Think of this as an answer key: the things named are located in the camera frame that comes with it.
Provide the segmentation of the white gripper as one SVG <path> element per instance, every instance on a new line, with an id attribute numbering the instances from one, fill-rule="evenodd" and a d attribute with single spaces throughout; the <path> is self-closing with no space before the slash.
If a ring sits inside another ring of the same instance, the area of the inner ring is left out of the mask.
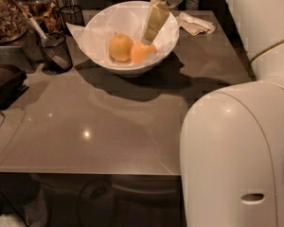
<path id="1" fill-rule="evenodd" d="M 150 7 L 143 28 L 141 42 L 151 45 L 157 37 L 159 31 L 169 18 L 169 8 L 175 8 L 183 0 L 151 0 Z"/>

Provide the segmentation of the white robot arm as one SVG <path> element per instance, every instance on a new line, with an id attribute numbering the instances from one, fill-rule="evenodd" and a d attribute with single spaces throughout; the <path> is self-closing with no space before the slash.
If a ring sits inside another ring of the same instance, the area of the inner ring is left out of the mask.
<path id="1" fill-rule="evenodd" d="M 225 0 L 255 81 L 194 103 L 181 130 L 187 227 L 284 227 L 284 0 Z"/>

